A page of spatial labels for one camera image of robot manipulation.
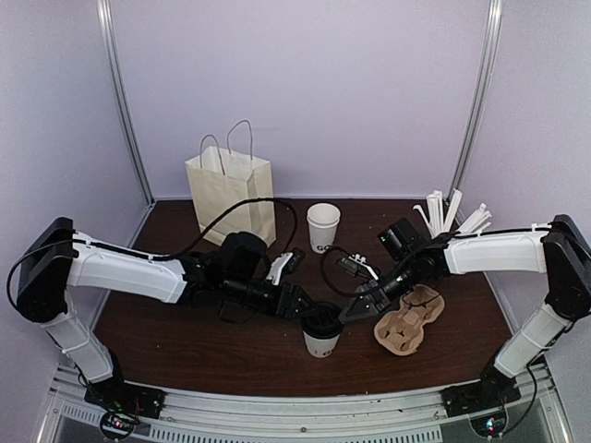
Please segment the white paper cup stack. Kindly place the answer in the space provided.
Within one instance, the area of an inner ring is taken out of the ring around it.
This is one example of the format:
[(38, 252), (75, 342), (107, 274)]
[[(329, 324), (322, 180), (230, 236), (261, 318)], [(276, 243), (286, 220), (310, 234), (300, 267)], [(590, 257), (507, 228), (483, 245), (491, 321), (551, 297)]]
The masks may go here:
[(308, 208), (309, 242), (314, 253), (322, 254), (334, 242), (341, 219), (340, 210), (330, 203), (316, 203)]

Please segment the black cup lid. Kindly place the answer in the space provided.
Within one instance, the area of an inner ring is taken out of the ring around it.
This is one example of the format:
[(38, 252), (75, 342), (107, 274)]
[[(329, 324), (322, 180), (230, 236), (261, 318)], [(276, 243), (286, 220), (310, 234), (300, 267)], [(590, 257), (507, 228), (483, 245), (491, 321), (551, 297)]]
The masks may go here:
[(332, 339), (343, 332), (344, 324), (339, 316), (342, 308), (332, 302), (318, 302), (315, 312), (301, 319), (302, 330), (319, 340)]

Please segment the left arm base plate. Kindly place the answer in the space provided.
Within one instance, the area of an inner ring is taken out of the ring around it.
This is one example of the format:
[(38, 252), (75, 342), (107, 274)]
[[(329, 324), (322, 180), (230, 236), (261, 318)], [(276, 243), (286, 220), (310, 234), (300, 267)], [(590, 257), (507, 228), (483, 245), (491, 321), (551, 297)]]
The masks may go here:
[(161, 389), (128, 384), (100, 383), (86, 386), (84, 400), (101, 406), (99, 430), (109, 440), (130, 437), (144, 426), (142, 419), (160, 417), (165, 393)]

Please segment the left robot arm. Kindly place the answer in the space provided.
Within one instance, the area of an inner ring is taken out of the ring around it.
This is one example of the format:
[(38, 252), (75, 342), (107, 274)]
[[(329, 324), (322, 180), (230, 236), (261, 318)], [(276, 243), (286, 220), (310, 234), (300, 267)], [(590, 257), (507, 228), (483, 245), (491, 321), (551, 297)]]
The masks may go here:
[(123, 410), (141, 396), (125, 382), (115, 353), (80, 323), (68, 288), (97, 287), (171, 305), (231, 301), (269, 317), (300, 319), (322, 310), (300, 286), (282, 279), (304, 256), (296, 248), (269, 260), (266, 243), (247, 232), (228, 234), (210, 253), (157, 256), (100, 242), (59, 217), (13, 265), (9, 275), (18, 278), (18, 290), (8, 300), (46, 329), (91, 396)]

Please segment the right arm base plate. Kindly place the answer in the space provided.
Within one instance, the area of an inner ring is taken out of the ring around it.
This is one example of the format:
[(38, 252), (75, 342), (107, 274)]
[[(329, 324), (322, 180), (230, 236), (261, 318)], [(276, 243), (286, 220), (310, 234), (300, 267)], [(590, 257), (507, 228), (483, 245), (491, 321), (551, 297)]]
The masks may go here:
[(507, 405), (521, 399), (520, 390), (510, 384), (477, 382), (450, 386), (440, 392), (448, 417), (467, 415), (472, 430), (483, 438), (501, 437), (509, 429)]

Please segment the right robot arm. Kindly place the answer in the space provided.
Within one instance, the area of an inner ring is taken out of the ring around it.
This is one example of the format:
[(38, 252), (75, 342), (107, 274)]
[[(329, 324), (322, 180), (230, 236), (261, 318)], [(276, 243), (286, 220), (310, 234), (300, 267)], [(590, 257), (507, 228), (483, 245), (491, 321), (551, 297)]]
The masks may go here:
[(590, 247), (568, 215), (530, 228), (442, 233), (432, 239), (402, 218), (378, 238), (397, 266), (351, 293), (340, 315), (343, 323), (375, 317), (429, 278), (489, 271), (546, 274), (549, 292), (543, 303), (495, 353), (475, 384), (479, 406), (494, 406), (523, 369), (590, 314)]

